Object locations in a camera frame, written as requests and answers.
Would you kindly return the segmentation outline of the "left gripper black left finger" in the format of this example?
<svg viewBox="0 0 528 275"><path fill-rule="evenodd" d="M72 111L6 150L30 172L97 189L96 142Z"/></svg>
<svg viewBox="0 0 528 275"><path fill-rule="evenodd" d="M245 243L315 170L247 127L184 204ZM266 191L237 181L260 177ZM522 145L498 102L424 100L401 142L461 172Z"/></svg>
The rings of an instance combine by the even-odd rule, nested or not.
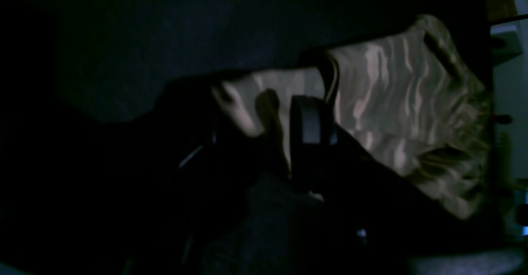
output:
<svg viewBox="0 0 528 275"><path fill-rule="evenodd" d="M212 94L160 96L153 111L124 124L137 202L137 254L129 275L266 275L279 271L256 206L259 183L282 168L261 136L248 138Z"/></svg>

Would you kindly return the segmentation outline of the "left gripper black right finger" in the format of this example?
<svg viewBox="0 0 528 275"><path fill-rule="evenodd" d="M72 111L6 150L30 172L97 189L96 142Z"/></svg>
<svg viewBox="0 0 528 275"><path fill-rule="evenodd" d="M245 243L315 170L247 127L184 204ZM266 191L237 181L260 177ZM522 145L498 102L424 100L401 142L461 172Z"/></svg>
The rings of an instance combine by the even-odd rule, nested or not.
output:
<svg viewBox="0 0 528 275"><path fill-rule="evenodd" d="M293 187L324 200L328 271L408 275L407 257L391 237L412 188L339 127L321 99L292 98L289 134Z"/></svg>

